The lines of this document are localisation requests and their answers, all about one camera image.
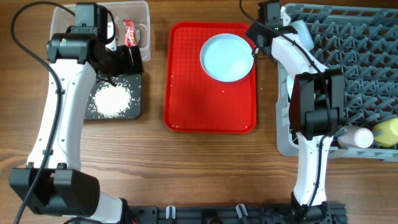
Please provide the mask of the clear plastic bin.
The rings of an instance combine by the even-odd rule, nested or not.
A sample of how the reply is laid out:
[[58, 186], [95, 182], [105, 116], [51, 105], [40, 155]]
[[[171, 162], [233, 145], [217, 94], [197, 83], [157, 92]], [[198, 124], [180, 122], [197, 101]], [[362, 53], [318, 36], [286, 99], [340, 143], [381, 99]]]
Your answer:
[[[138, 46], [141, 51], [142, 61], [151, 59], [150, 43], [150, 12], [146, 1], [123, 1], [123, 2], [99, 2], [113, 14], [116, 24], [116, 40], [107, 45], [107, 48], [115, 50], [117, 46], [124, 45], [126, 26], [123, 20], [132, 20], [136, 28], [136, 37], [139, 39]], [[54, 33], [64, 33], [69, 26], [75, 24], [75, 18], [67, 11], [56, 7], [53, 12], [50, 28], [50, 37]]]

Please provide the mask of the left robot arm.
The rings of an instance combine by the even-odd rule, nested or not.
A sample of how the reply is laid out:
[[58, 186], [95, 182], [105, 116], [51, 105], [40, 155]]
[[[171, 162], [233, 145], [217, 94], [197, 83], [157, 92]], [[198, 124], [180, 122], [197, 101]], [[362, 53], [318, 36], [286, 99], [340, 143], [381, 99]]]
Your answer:
[[37, 141], [24, 168], [11, 170], [9, 184], [21, 208], [68, 221], [137, 223], [123, 198], [100, 191], [96, 177], [82, 173], [80, 141], [90, 91], [97, 81], [143, 72], [138, 47], [108, 49], [112, 13], [94, 2], [72, 10], [74, 25], [47, 43], [49, 90]]

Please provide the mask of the red serving tray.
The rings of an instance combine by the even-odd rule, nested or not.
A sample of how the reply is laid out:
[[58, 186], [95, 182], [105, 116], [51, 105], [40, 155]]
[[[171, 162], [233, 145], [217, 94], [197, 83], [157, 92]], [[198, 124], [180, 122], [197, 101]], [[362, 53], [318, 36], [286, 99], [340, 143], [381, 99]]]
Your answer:
[[238, 22], [178, 22], [169, 34], [164, 123], [172, 131], [244, 134], [257, 121], [256, 70], [241, 80], [223, 83], [200, 63], [203, 44], [214, 35], [244, 37]]

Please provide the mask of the light blue bowl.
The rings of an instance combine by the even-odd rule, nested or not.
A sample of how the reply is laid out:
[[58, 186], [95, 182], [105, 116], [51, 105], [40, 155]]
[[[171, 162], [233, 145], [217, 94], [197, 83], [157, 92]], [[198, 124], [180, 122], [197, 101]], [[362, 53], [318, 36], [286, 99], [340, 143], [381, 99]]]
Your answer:
[[291, 22], [290, 25], [297, 31], [302, 45], [308, 51], [311, 51], [314, 48], [314, 42], [306, 23], [303, 20], [299, 20]]

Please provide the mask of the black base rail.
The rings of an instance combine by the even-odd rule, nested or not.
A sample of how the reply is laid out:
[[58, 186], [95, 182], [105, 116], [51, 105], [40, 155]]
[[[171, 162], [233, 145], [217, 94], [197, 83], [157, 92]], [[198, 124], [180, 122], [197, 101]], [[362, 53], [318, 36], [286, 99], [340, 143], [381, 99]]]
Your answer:
[[327, 223], [348, 224], [345, 205], [330, 203], [313, 208], [307, 219], [290, 204], [268, 204], [248, 207], [240, 203], [233, 207], [130, 207], [123, 223], [141, 224], [206, 224], [206, 223]]

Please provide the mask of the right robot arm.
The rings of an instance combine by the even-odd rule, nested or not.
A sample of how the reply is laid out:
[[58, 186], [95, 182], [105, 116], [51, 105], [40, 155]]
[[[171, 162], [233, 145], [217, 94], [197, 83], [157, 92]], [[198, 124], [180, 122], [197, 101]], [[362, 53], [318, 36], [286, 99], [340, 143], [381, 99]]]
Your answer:
[[288, 116], [298, 139], [298, 174], [285, 218], [288, 223], [324, 222], [328, 153], [343, 118], [343, 74], [320, 63], [292, 26], [271, 28], [254, 20], [245, 35], [294, 81]]

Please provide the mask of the pink plastic cup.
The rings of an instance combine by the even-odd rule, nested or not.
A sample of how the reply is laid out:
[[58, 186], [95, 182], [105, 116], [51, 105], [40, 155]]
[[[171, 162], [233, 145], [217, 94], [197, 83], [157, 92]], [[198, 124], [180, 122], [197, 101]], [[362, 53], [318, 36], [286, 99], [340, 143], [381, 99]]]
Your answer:
[[345, 132], [337, 137], [338, 144], [342, 148], [368, 148], [373, 144], [374, 136], [369, 129], [358, 126], [345, 126], [343, 129]]

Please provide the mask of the light blue plate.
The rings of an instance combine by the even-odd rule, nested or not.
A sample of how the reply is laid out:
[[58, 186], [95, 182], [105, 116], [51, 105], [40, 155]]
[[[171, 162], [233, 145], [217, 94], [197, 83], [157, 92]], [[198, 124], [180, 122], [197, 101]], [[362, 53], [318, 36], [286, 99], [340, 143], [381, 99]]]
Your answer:
[[209, 38], [200, 51], [200, 64], [205, 73], [219, 82], [236, 82], [254, 66], [249, 43], [235, 34], [218, 34]]

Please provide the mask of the red foil wrapper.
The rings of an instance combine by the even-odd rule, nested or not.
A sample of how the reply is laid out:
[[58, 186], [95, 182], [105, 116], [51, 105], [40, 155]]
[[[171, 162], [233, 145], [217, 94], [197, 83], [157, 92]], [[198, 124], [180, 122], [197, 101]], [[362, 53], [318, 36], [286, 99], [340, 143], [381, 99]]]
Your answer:
[[124, 45], [127, 47], [138, 46], [138, 40], [136, 37], [136, 28], [134, 23], [130, 19], [123, 20], [123, 24], [126, 28], [126, 34], [124, 38]]

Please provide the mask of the yellow plastic cup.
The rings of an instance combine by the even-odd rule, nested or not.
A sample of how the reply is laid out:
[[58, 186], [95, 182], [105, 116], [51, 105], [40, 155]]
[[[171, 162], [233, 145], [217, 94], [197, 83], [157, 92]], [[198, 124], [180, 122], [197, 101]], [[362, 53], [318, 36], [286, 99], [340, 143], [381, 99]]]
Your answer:
[[382, 147], [397, 144], [397, 118], [389, 119], [373, 127], [374, 141]]

